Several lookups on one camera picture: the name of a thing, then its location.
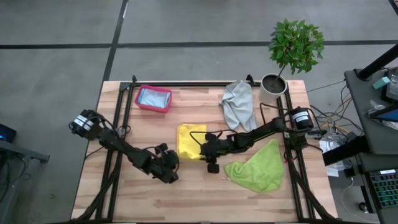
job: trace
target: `gray cloth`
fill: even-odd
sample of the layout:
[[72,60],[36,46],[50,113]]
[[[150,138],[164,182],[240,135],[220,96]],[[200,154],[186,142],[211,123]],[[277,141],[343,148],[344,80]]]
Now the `gray cloth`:
[[257,128],[253,114],[253,93],[248,83],[240,80],[227,85],[220,106],[230,129],[236,129],[239,123],[246,131]]
[[154,91],[143,88],[138,103],[158,108],[166,108],[169,103],[170,93]]

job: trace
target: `gray towel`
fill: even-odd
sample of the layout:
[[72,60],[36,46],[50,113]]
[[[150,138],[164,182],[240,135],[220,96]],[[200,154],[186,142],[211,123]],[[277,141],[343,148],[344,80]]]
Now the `gray towel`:
[[220,106],[230,129],[236,129],[239,123],[246,131],[257,128],[253,114],[253,93],[248,83],[240,80],[227,85]]

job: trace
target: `plant stem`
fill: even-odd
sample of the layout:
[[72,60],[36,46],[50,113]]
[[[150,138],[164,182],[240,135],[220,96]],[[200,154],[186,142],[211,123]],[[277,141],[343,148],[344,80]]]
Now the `plant stem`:
[[279,72],[279,74],[278,74],[278,77],[275,79],[275,81],[273,82],[273,84],[271,85],[271,87],[274,87],[276,81],[278,81],[278,79],[279,79],[280,75],[282,74],[283,70],[285,69],[285,67],[286,67],[286,65],[284,65],[284,66],[282,67],[282,69],[280,70],[280,72]]

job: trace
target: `potted plant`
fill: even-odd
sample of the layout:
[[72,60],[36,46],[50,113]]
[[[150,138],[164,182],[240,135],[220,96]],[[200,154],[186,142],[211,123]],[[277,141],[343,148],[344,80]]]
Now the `potted plant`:
[[292,75],[297,71],[309,72],[322,58],[323,34],[313,24],[305,21],[278,22],[269,51],[273,61],[279,65],[280,71],[268,73],[261,80],[260,100],[271,102],[283,94],[287,88],[286,80],[281,77],[286,66],[290,66]]

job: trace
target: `computer keyboard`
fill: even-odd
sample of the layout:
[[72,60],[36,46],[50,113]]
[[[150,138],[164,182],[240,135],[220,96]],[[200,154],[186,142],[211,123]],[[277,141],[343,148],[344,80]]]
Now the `computer keyboard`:
[[398,207],[398,170],[371,172],[370,178],[380,207]]

